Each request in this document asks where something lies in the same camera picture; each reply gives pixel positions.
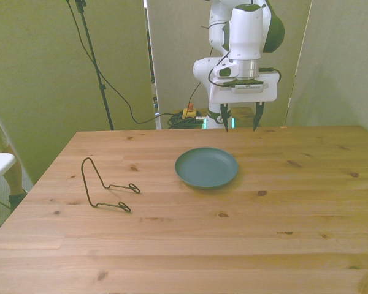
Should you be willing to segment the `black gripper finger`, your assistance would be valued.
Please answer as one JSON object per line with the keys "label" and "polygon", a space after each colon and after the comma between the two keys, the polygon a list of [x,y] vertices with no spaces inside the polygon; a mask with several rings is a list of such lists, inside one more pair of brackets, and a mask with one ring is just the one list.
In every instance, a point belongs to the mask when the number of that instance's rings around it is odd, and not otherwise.
{"label": "black gripper finger", "polygon": [[253,118],[253,131],[255,131],[259,125],[259,122],[261,120],[261,117],[263,115],[264,111],[264,103],[263,102],[257,102],[256,103],[256,112]]}
{"label": "black gripper finger", "polygon": [[231,117],[231,111],[229,109],[229,104],[220,104],[220,113],[223,120],[224,128],[228,132],[229,129],[229,118]]}

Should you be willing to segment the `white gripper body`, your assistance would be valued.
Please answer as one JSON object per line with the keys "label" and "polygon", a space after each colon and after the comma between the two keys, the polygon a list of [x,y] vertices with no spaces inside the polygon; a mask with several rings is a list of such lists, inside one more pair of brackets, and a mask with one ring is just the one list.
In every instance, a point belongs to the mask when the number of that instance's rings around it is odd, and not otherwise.
{"label": "white gripper body", "polygon": [[213,78],[209,89],[209,101],[211,103],[247,103],[247,102],[272,102],[277,98],[278,73],[260,73],[255,81],[262,83],[251,83],[221,87],[224,82],[233,81],[232,78]]}

